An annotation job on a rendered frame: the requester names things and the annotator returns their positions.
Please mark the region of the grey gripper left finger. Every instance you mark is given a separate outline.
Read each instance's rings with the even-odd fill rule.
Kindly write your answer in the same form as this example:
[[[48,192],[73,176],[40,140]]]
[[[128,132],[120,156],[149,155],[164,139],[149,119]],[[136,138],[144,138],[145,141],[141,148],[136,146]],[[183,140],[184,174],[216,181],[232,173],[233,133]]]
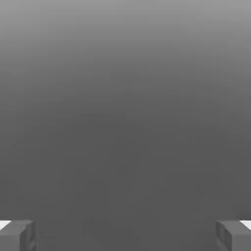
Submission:
[[[0,220],[0,251],[37,251],[36,222]]]

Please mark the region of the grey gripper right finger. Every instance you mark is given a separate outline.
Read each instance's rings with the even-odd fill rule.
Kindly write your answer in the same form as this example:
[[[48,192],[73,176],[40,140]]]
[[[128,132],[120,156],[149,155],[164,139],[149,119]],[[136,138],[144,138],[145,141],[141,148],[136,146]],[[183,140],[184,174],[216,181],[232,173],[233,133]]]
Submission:
[[[251,251],[251,220],[216,221],[219,251]]]

